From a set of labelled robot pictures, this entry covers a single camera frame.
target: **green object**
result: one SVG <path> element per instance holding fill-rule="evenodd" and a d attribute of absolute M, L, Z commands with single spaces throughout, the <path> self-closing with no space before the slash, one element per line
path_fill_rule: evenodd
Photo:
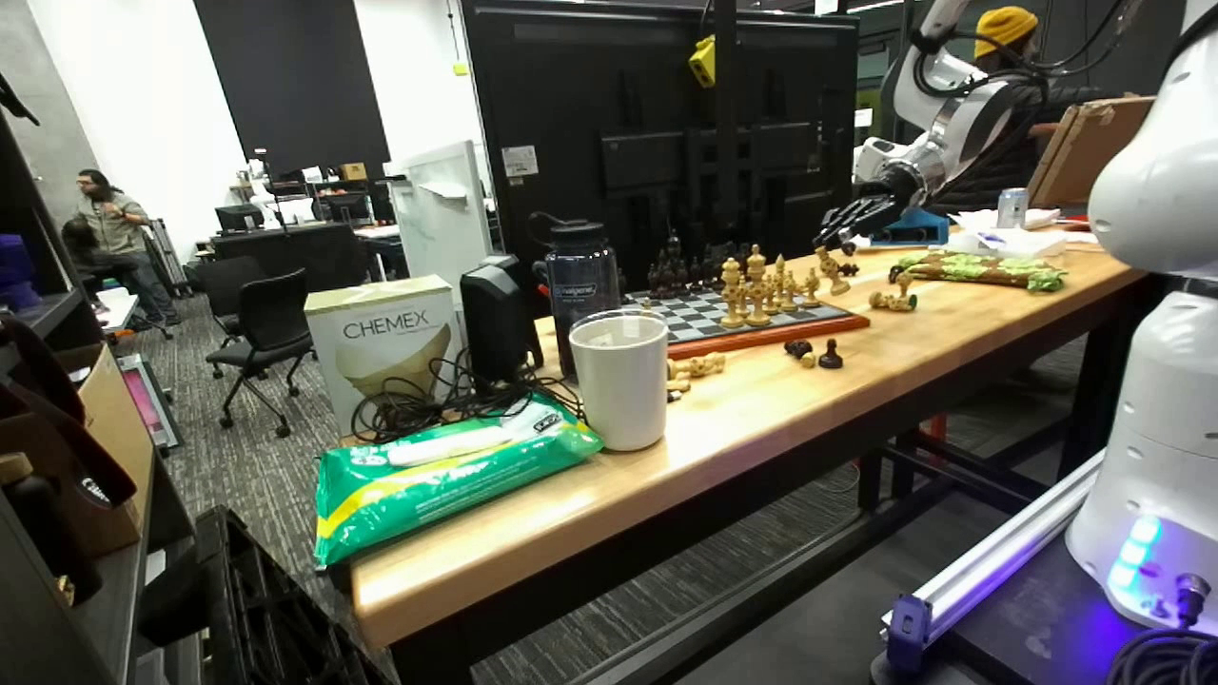
<path fill-rule="evenodd" d="M 327 447 L 314 469 L 311 558 L 327 570 L 597 454 L 592 428 L 547 390 L 386 444 Z"/>
<path fill-rule="evenodd" d="M 904 255 L 889 265 L 889 279 L 904 282 L 985 282 L 1016 284 L 1028 293 L 1065 290 L 1065 270 L 1045 260 L 989 255 L 989 251 L 943 251 L 943 255 Z"/>

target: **black chair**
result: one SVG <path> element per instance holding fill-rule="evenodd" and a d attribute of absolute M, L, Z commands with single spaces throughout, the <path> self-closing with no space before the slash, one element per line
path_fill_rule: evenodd
<path fill-rule="evenodd" d="M 262 265 L 256 260 L 213 260 L 213 272 L 206 284 L 206 303 L 213 307 L 213 319 L 220 327 L 220 348 L 232 347 L 238 338 L 238 290 L 248 282 L 258 282 Z"/>
<path fill-rule="evenodd" d="M 262 378 L 270 364 L 277 362 L 292 362 L 287 364 L 287 397 L 300 397 L 300 386 L 292 384 L 305 355 L 311 355 L 311 336 L 308 336 L 308 319 L 305 319 L 305 270 L 287 270 L 277 279 L 258 279 L 248 282 L 238 290 L 238 343 L 228 343 L 220 348 L 213 348 L 206 362 L 213 364 L 235 364 L 238 378 L 232 379 L 228 397 L 225 397 L 225 417 L 220 427 L 232 427 L 232 397 L 238 386 L 249 386 L 275 416 L 277 416 L 277 436 L 287 433 L 287 417 L 262 397 L 258 384 L 249 384 L 256 378 Z"/>

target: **plastic bag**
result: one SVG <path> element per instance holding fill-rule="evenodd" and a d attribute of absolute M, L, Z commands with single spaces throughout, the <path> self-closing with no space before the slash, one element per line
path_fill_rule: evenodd
<path fill-rule="evenodd" d="M 318 570 L 601 454 L 555 397 L 386 444 L 327 447 L 314 471 Z"/>

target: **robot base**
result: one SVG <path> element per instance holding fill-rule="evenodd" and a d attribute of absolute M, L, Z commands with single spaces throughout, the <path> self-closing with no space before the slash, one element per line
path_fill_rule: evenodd
<path fill-rule="evenodd" d="M 1218 300 L 1168 293 L 1136 327 L 1106 456 L 1065 534 L 1106 600 L 1218 636 Z"/>

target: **chessboard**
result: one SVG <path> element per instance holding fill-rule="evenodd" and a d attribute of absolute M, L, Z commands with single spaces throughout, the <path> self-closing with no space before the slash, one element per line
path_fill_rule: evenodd
<path fill-rule="evenodd" d="M 692 290 L 674 298 L 626 298 L 626 307 L 653 313 L 669 323 L 669 357 L 701 357 L 714 348 L 742 348 L 742 347 L 780 347 L 787 338 L 815 338 L 867 327 L 867 314 L 818 303 L 796 303 L 776 313 L 764 327 L 725 327 L 721 323 L 721 293 L 717 290 Z"/>

